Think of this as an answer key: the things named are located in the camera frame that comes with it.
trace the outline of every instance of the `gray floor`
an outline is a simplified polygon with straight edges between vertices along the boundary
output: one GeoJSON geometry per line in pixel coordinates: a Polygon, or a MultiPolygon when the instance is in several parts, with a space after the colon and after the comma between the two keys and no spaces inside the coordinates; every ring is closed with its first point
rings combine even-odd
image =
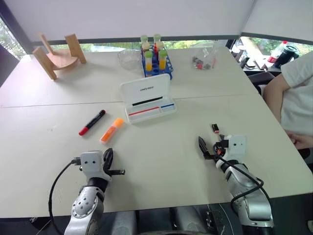
{"type": "MultiPolygon", "coordinates": [[[[271,200],[273,217],[275,223],[276,235],[312,235],[307,228],[307,220],[313,219],[313,194],[297,195],[292,197],[274,198],[271,200]]],[[[207,205],[197,206],[203,219],[205,219],[207,205]]],[[[241,225],[236,215],[231,211],[229,203],[212,204],[210,208],[220,210],[223,215],[223,221],[228,224],[227,234],[241,235],[241,225]]],[[[114,220],[115,213],[103,214],[99,223],[100,233],[107,235],[114,220]]],[[[140,223],[138,229],[140,232],[170,230],[169,209],[144,210],[139,213],[140,223]]],[[[56,223],[64,231],[69,216],[56,217],[56,223]]],[[[27,218],[21,219],[0,219],[1,235],[36,235],[38,230],[33,227],[27,218]]],[[[56,235],[52,226],[38,233],[39,235],[56,235]]]]}

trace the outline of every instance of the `hand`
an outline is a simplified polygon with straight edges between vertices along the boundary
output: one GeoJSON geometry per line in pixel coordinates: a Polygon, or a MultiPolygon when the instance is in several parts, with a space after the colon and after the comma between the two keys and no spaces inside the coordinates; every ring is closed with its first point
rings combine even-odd
{"type": "Polygon", "coordinates": [[[303,149],[303,148],[312,148],[313,147],[313,137],[312,136],[304,136],[298,135],[291,131],[286,131],[287,135],[289,136],[290,140],[296,147],[296,149],[303,149]]]}

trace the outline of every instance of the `red marker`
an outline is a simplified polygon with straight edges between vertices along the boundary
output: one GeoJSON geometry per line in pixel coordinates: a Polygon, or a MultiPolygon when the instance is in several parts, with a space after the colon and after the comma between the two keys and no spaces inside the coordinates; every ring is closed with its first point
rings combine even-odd
{"type": "Polygon", "coordinates": [[[101,110],[99,114],[95,116],[78,134],[83,136],[105,113],[105,110],[101,110]]]}

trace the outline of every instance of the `clear plastic bag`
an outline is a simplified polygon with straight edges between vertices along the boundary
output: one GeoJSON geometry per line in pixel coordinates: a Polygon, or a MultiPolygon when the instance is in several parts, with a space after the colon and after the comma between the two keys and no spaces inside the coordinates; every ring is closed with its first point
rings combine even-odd
{"type": "Polygon", "coordinates": [[[209,70],[217,62],[217,42],[197,45],[196,53],[192,57],[192,66],[198,70],[209,70]]]}

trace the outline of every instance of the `blue stripe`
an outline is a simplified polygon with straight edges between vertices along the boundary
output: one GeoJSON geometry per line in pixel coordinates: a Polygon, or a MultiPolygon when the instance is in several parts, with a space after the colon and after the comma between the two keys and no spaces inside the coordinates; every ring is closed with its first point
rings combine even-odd
{"type": "Polygon", "coordinates": [[[161,108],[165,108],[165,107],[168,107],[168,106],[173,106],[174,105],[174,103],[172,103],[172,104],[167,104],[167,105],[163,105],[163,106],[161,106],[161,108]]]}

